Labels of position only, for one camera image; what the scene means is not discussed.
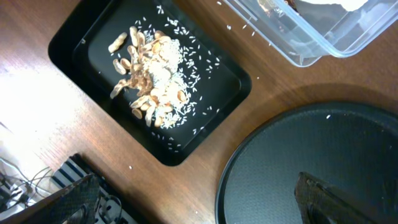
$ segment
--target food scrap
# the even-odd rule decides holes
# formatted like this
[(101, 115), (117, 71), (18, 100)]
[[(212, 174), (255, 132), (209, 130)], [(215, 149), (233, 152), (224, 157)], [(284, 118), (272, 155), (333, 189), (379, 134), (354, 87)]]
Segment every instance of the food scrap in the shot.
[[(138, 89), (139, 98), (130, 105), (132, 114), (138, 119), (145, 118), (147, 126), (151, 126), (152, 117), (156, 128), (174, 125), (178, 120), (173, 119), (171, 112), (180, 110), (189, 100), (187, 84), (182, 77), (174, 75), (183, 62), (180, 42), (160, 30), (154, 32), (151, 40), (134, 26), (130, 27), (130, 36), (132, 45), (127, 51), (131, 59), (114, 59), (113, 65), (121, 75), (129, 71), (131, 76), (120, 80), (110, 97), (116, 97), (124, 88)], [(109, 46), (109, 52), (116, 51), (126, 37), (127, 34), (122, 33)]]

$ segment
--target black plastic object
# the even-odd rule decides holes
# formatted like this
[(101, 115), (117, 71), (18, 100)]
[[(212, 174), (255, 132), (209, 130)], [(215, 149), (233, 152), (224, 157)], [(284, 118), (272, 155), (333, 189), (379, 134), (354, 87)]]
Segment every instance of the black plastic object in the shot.
[(98, 180), (90, 174), (1, 223), (94, 223), (99, 192)]
[(96, 176), (99, 183), (99, 209), (95, 213), (96, 224), (109, 223), (107, 222), (109, 218), (115, 220), (115, 218), (120, 216), (118, 224), (150, 223), (140, 210), (137, 209), (138, 205), (132, 206), (132, 202), (128, 202), (122, 197), (98, 172), (97, 167), (90, 166), (79, 154), (69, 157), (61, 165), (59, 170), (54, 173), (51, 180), (62, 189), (91, 174)]
[(358, 201), (336, 186), (300, 172), (294, 189), (303, 224), (398, 223), (366, 202)]
[(229, 160), (216, 221), (302, 223), (299, 172), (398, 217), (398, 119), (372, 106), (324, 103), (282, 113), (250, 134)]
[[(158, 14), (159, 5), (164, 14)], [(172, 25), (165, 27), (168, 17), (178, 20), (178, 26), (189, 30), (196, 41), (192, 43), (190, 35), (176, 35)], [(202, 57), (195, 61), (201, 80), (196, 85), (198, 91), (192, 93), (191, 98), (197, 103), (196, 115), (193, 117), (193, 112), (186, 115), (188, 121), (178, 128), (148, 128), (143, 120), (136, 119), (129, 109), (129, 103), (137, 99), (136, 90), (125, 91), (114, 100), (109, 98), (113, 86), (124, 78), (114, 70), (112, 61), (118, 58), (118, 54), (129, 58), (126, 49), (131, 39), (128, 37), (127, 43), (113, 56), (109, 55), (108, 46), (120, 33), (128, 33), (130, 26), (139, 26), (137, 20), (145, 22), (146, 26), (152, 24), (151, 29), (164, 31), (172, 39), (180, 40), (181, 45), (192, 46), (197, 55)], [(176, 166), (186, 159), (251, 91), (251, 80), (247, 73), (171, 0), (82, 0), (51, 41), (49, 55), (64, 74), (161, 163), (168, 166)], [(220, 59), (219, 67), (213, 64), (217, 62), (216, 57)], [(207, 59), (212, 61), (214, 67), (211, 74), (206, 71), (210, 65)], [(180, 67), (187, 71), (185, 62)]]

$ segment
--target black tray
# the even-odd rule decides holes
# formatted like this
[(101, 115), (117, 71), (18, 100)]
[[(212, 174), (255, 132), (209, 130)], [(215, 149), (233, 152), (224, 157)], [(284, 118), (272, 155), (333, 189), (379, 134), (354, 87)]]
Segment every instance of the black tray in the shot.
[(368, 105), (319, 103), (260, 125), (224, 168), (216, 223), (302, 223), (294, 188), (309, 172), (380, 214), (398, 217), (398, 117)]
[[(158, 5), (162, 6), (164, 14), (158, 14)], [(137, 20), (141, 20), (144, 26), (143, 17), (146, 18), (145, 26), (152, 24), (152, 28), (164, 31), (172, 39), (178, 39), (181, 45), (192, 45), (202, 57), (201, 61), (195, 62), (201, 80), (195, 86), (198, 91), (192, 93), (191, 98), (191, 101), (198, 103), (196, 115), (186, 115), (188, 121), (180, 127), (148, 128), (144, 120), (136, 119), (129, 109), (129, 103), (137, 99), (136, 90), (125, 91), (114, 100), (109, 98), (113, 86), (124, 78), (114, 70), (112, 60), (118, 58), (118, 54), (129, 58), (126, 48), (131, 40), (128, 37), (127, 42), (113, 56), (110, 56), (108, 46), (120, 33), (129, 33), (130, 26), (138, 26), (134, 25)], [(192, 39), (189, 39), (191, 35), (175, 35), (174, 27), (165, 27), (167, 17), (177, 19), (179, 26), (184, 26), (196, 37), (196, 42), (192, 44)], [(83, 0), (52, 39), (49, 55), (63, 73), (161, 163), (168, 166), (179, 165), (186, 159), (251, 91), (251, 80), (247, 73), (171, 0)], [(209, 74), (205, 70), (209, 66), (206, 59), (214, 63), (216, 56), (221, 61), (220, 66)], [(181, 63), (180, 67), (187, 71), (185, 63)]]

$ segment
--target pile of peanut shells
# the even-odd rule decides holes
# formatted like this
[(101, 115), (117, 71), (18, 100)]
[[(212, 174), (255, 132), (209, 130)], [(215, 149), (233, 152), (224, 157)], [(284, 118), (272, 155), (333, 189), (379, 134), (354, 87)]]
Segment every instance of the pile of peanut shells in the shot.
[[(146, 112), (145, 121), (151, 126), (152, 117), (155, 115), (154, 126), (161, 127), (167, 113), (174, 110), (173, 105), (184, 104), (187, 97), (181, 85), (172, 80), (171, 62), (178, 62), (177, 57), (170, 51), (172, 39), (162, 31), (157, 30), (154, 40), (146, 43), (145, 35), (136, 27), (130, 27), (132, 45), (127, 47), (131, 56), (130, 60), (121, 58), (113, 60), (115, 70), (121, 75), (131, 74), (129, 78), (121, 79), (111, 92), (111, 98), (116, 97), (123, 89), (138, 89), (138, 100), (131, 103), (133, 115), (142, 119)], [(108, 47), (110, 53), (117, 51), (127, 38), (127, 33), (122, 33)]]

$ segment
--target tray rim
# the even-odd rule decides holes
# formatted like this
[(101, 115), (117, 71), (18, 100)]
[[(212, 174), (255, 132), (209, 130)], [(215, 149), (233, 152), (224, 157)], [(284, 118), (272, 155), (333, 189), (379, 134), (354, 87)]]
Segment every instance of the tray rim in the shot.
[[(252, 81), (251, 77), (229, 56), (229, 53), (222, 49), (216, 42), (214, 42), (210, 37), (206, 35), (205, 32), (203, 32), (202, 28), (194, 23), (176, 4), (173, 3), (172, 0), (153, 0), (156, 3), (161, 3), (161, 5), (167, 7), (167, 9), (170, 11), (173, 16), (177, 17), (179, 21), (185, 26), (194, 26), (195, 27), (195, 32), (200, 32), (201, 36), (196, 35), (197, 39), (199, 39), (203, 45), (207, 46), (209, 49), (212, 50), (212, 52), (216, 53), (217, 55), (220, 55), (222, 57), (222, 62), (230, 69), (238, 78), (238, 80), (241, 83), (241, 89), (238, 91), (238, 93), (231, 99), (231, 101), (222, 109), (220, 109), (220, 112), (206, 125), (207, 131), (201, 133), (201, 135), (195, 136), (188, 144), (187, 146), (179, 153), (174, 153), (176, 155), (173, 158), (167, 158), (164, 159), (162, 158), (165, 157), (165, 152), (156, 152), (154, 150), (148, 149), (149, 144), (148, 142), (151, 142), (150, 138), (150, 133), (145, 135), (139, 135), (137, 136), (137, 131), (132, 131), (132, 129), (137, 128), (134, 124), (130, 124), (130, 128), (128, 125), (125, 124), (126, 121), (123, 121), (122, 117), (117, 117), (115, 115), (115, 111), (110, 111), (105, 108), (103, 104), (100, 103), (100, 98), (104, 97), (102, 93), (95, 92), (95, 87), (91, 89), (91, 87), (87, 88), (87, 85), (90, 83), (90, 79), (87, 77), (88, 75), (85, 75), (86, 77), (76, 77), (75, 74), (71, 74), (71, 72), (76, 72), (77, 69), (73, 68), (72, 65), (72, 57), (70, 57), (70, 62), (69, 62), (69, 67), (66, 66), (65, 64), (61, 64), (60, 62), (60, 56), (57, 55), (57, 44), (59, 44), (62, 40), (65, 40), (63, 37), (64, 35), (67, 34), (67, 31), (70, 29), (74, 29), (73, 25), (78, 24), (78, 28), (80, 30), (82, 35), (76, 35), (77, 37), (73, 37), (73, 40), (67, 40), (69, 41), (69, 44), (72, 45), (71, 49), (67, 49), (67, 55), (72, 56), (73, 51), (75, 47), (78, 45), (80, 40), (86, 35), (86, 33), (90, 30), (90, 28), (93, 26), (93, 24), (97, 21), (97, 19), (104, 13), (106, 8), (110, 4), (114, 4), (115, 2), (118, 2), (120, 0), (104, 0), (104, 1), (94, 1), (94, 0), (82, 0), (78, 3), (76, 8), (72, 11), (72, 13), (68, 16), (66, 21), (62, 24), (61, 28), (57, 31), (57, 33), (54, 35), (52, 40), (49, 43), (49, 48), (48, 48), (48, 54), (50, 57), (50, 60), (52, 63), (60, 69), (66, 77), (68, 77), (78, 88), (80, 88), (86, 95), (88, 95), (99, 107), (101, 107), (102, 110), (104, 110), (110, 117), (112, 117), (120, 126), (122, 126), (123, 129), (125, 129), (132, 138), (134, 138), (141, 146), (143, 146), (148, 152), (150, 152), (159, 162), (161, 162), (164, 165), (167, 166), (177, 166), (181, 164), (204, 140), (205, 138), (212, 133), (243, 101), (244, 99), (247, 98), (247, 96), (251, 92), (252, 88)], [(91, 17), (89, 17), (85, 12), (87, 10), (90, 10), (91, 12)]]
[(265, 121), (264, 123), (260, 124), (256, 127), (248, 136), (246, 136), (243, 141), (239, 144), (239, 146), (235, 149), (232, 153), (231, 157), (228, 159), (226, 163), (220, 180), (217, 186), (217, 193), (216, 193), (216, 200), (215, 200), (215, 219), (216, 224), (227, 224), (224, 214), (224, 193), (226, 184), (228, 182), (229, 174), (232, 168), (235, 165), (235, 162), (239, 159), (239, 156), (244, 152), (245, 147), (254, 137), (256, 137), (261, 131), (272, 126), (273, 124), (277, 123), (278, 121), (295, 115), (297, 113), (302, 113), (304, 111), (311, 111), (311, 110), (331, 110), (337, 107), (344, 108), (345, 110), (352, 110), (358, 112), (359, 110), (365, 110), (367, 113), (369, 110), (378, 111), (379, 113), (376, 115), (379, 120), (389, 120), (394, 121), (398, 124), (398, 115), (391, 113), (382, 108), (378, 108), (373, 105), (369, 105), (366, 103), (357, 103), (352, 101), (329, 101), (329, 102), (320, 102), (320, 103), (311, 103), (308, 105), (302, 105), (293, 109), (289, 109), (287, 111), (281, 112), (274, 116), (273, 118)]

